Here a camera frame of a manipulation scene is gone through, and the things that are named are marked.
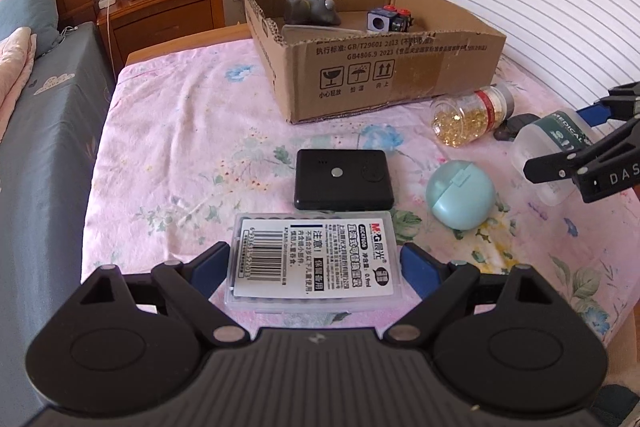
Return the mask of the black purple toy train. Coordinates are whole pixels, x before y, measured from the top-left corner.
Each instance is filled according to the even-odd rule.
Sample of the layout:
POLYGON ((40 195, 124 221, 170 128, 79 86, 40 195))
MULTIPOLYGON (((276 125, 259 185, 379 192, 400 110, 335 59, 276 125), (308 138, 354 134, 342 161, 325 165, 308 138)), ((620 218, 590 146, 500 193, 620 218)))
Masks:
POLYGON ((386 4, 367 12, 367 30, 373 32, 408 32, 413 24, 411 12, 386 4))

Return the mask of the clear pen refill box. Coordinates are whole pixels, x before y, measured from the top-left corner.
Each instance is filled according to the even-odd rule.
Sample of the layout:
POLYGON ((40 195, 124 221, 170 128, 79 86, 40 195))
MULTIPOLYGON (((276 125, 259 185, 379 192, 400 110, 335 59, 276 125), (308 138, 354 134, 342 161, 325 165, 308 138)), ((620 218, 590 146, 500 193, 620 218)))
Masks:
POLYGON ((224 303, 256 313, 359 312, 402 300, 388 211, 242 213, 224 303))

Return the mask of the blue pillow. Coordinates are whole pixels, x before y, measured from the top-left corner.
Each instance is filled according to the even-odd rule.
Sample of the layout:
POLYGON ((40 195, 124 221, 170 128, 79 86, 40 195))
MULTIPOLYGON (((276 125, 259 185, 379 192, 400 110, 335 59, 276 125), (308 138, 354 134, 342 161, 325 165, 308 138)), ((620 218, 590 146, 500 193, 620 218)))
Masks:
POLYGON ((1 0, 1 38, 19 27, 29 27, 37 35, 36 57, 47 53, 60 38, 56 0, 1 0))

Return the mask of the blue-grey bed sheet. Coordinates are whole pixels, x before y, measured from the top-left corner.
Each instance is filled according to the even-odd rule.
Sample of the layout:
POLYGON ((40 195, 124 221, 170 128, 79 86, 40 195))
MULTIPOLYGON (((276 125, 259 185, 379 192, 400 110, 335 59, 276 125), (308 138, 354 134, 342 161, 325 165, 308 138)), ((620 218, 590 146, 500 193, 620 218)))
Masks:
POLYGON ((29 343, 79 286, 96 150, 115 80, 92 23, 35 61, 1 142, 1 422, 40 408, 29 343))

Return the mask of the white medical cotton jar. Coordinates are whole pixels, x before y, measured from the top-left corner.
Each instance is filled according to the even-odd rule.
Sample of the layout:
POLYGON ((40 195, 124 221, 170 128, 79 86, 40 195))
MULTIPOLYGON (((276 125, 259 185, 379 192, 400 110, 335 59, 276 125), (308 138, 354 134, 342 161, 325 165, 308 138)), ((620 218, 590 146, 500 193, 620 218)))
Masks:
POLYGON ((515 137, 510 158, 524 174, 529 159, 555 153, 574 153, 598 141, 597 133, 573 109, 555 110, 523 127, 515 137))

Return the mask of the floral pink table cloth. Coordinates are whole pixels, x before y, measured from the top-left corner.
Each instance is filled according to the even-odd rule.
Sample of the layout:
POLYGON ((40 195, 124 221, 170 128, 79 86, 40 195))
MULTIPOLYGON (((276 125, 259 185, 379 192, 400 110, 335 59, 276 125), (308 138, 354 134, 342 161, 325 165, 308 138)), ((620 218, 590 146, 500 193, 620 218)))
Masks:
POLYGON ((517 172, 510 146, 491 136, 440 144, 427 103, 341 119, 289 124, 250 40, 167 54, 119 75, 96 154, 82 268, 126 273, 188 261, 230 239, 243 212, 293 207, 302 148, 384 150, 398 243, 485 272, 533 265, 604 341, 639 298, 639 202, 624 192, 585 204, 578 194, 541 202, 517 172), (451 231, 425 202, 428 179, 448 160, 483 168, 497 190, 486 223, 451 231))

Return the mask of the wooden nightstand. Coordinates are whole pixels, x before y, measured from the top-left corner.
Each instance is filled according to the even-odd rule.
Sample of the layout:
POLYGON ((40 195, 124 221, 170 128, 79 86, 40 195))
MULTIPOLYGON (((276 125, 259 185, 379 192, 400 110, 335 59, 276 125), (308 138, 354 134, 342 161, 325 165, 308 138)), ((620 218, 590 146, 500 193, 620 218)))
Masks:
POLYGON ((116 72, 131 53, 225 24, 224 0, 117 0, 96 19, 116 72))

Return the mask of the fish oil capsule bottle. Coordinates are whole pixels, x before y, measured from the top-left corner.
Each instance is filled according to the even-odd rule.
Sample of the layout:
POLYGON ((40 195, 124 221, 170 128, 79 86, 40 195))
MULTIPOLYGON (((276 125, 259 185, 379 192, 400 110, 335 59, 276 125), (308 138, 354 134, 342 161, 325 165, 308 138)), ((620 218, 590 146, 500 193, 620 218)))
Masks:
POLYGON ((431 127, 442 144, 460 147, 494 132, 510 118, 514 98, 503 83, 456 96, 440 96, 431 104, 431 127))

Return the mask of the clear plastic jar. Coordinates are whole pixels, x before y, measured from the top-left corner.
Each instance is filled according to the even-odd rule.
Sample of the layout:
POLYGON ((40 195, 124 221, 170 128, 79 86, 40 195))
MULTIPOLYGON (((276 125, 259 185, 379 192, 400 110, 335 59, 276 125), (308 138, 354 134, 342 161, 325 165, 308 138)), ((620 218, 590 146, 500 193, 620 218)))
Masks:
POLYGON ((361 37, 366 34, 363 30, 341 28, 338 26, 288 24, 282 26, 280 33, 287 44, 297 44, 316 40, 335 40, 350 37, 361 37))

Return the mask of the teal round case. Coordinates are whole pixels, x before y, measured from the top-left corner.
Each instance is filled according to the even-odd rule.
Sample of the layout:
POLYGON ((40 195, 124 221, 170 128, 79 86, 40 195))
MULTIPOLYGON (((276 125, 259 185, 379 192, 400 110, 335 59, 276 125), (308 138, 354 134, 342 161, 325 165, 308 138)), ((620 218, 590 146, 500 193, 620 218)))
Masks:
POLYGON ((431 175, 425 199, 432 215, 445 227, 469 231, 489 217, 496 189, 488 174, 474 162, 450 160, 431 175))

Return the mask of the black square device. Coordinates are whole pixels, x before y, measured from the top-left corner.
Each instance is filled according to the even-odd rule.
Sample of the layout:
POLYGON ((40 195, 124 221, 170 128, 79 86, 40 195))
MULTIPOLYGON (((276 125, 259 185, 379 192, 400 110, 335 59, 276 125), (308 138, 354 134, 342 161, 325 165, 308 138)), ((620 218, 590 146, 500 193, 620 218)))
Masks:
POLYGON ((302 148, 295 164, 298 210, 391 210, 394 193, 384 150, 302 148))

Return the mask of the brown cardboard box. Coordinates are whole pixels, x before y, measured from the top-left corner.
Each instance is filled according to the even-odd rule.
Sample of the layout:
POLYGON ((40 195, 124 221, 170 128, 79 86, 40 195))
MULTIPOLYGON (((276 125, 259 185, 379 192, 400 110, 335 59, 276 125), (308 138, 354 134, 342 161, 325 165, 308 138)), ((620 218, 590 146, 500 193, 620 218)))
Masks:
POLYGON ((494 78, 506 36, 447 0, 334 0, 338 27, 361 37, 287 44, 285 0, 243 0, 274 96, 291 124, 474 91, 494 78), (367 30, 386 4, 411 12, 408 32, 367 30))

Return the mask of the grey elephant toy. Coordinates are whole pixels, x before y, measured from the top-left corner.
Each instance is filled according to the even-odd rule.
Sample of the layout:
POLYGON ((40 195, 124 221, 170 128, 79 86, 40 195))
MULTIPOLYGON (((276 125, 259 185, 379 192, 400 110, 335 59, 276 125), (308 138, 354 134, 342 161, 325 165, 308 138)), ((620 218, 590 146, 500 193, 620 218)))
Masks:
POLYGON ((334 0, 285 0, 284 15, 288 25, 338 26, 334 0))

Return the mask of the pink floral quilt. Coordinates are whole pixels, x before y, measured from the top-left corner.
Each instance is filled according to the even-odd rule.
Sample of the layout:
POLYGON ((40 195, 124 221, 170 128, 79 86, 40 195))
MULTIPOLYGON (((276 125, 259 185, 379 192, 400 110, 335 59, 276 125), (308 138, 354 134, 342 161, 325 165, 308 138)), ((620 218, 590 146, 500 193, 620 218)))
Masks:
POLYGON ((0 138, 6 134, 15 105, 35 63, 37 35, 29 27, 16 28, 1 41, 0 138))

